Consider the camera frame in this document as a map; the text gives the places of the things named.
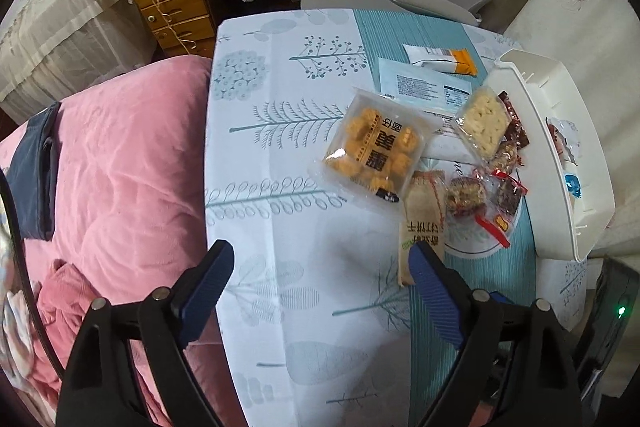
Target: pink fabric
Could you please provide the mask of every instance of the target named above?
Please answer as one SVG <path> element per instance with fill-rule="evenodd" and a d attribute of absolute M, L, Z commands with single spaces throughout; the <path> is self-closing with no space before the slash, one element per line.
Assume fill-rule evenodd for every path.
<path fill-rule="evenodd" d="M 47 336 L 65 367 L 84 313 L 97 296 L 98 294 L 91 288 L 88 281 L 72 264 L 54 263 L 50 275 L 42 284 L 38 297 L 38 310 Z M 38 339 L 34 340 L 33 347 L 35 358 L 29 380 L 55 409 L 58 405 L 62 382 L 51 367 Z M 170 426 L 171 422 L 140 374 L 138 374 L 138 382 L 151 419 L 162 427 Z"/>
<path fill-rule="evenodd" d="M 33 280 L 62 259 L 120 304 L 173 285 L 204 256 L 210 62 L 170 58 L 63 100 L 54 128 L 56 231 L 50 242 L 24 242 Z M 10 165 L 25 127 L 0 143 L 0 167 Z M 221 419 L 243 426 L 221 343 L 213 317 L 186 356 Z M 157 396 L 148 366 L 138 370 Z"/>

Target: biscuit package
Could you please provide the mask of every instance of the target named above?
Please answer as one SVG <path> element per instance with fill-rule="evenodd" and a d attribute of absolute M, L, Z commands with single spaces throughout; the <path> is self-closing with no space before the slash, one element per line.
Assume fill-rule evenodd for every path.
<path fill-rule="evenodd" d="M 379 207 L 401 210 L 399 203 L 436 130 L 419 111 L 358 89 L 315 173 L 321 182 Z"/>
<path fill-rule="evenodd" d="M 511 117 L 494 91 L 480 86 L 456 113 L 454 122 L 469 147 L 488 163 L 498 151 Z"/>

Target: white plastic box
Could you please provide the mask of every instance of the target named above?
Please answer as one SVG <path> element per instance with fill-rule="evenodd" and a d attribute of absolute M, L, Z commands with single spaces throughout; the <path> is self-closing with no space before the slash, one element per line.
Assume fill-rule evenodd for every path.
<path fill-rule="evenodd" d="M 614 212 L 613 189 L 593 121 L 565 66 L 552 58 L 511 50 L 496 61 L 485 84 L 497 94 L 505 90 L 530 144 L 522 150 L 518 169 L 526 196 L 536 252 L 540 257 L 583 261 Z M 578 166 L 556 153 L 546 118 L 574 122 L 580 133 Z M 578 176 L 582 197 L 572 204 L 564 172 Z"/>

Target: teal table runner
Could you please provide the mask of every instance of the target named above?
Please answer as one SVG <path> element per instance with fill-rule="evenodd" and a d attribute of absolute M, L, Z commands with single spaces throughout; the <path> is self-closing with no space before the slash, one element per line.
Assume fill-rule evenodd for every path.
<path fill-rule="evenodd" d="M 354 10 L 376 89 L 380 90 L 378 58 L 408 62 L 402 44 L 433 48 L 468 49 L 478 76 L 459 75 L 480 86 L 486 70 L 463 26 L 457 22 L 400 12 Z M 471 288 L 500 291 L 518 304 L 529 305 L 536 296 L 536 260 L 533 231 L 526 204 L 511 236 L 511 247 L 492 256 L 469 260 L 446 253 L 445 263 Z M 456 352 L 437 335 L 417 291 L 410 289 L 411 404 L 409 426 L 415 426 L 433 401 L 451 369 Z"/>

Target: navy blue cloth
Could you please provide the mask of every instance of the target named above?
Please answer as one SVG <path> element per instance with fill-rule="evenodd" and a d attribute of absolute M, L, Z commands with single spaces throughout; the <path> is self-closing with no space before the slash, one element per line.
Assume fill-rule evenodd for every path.
<path fill-rule="evenodd" d="M 59 108 L 56 102 L 29 120 L 6 176 L 23 239 L 53 236 L 58 146 L 52 131 Z"/>

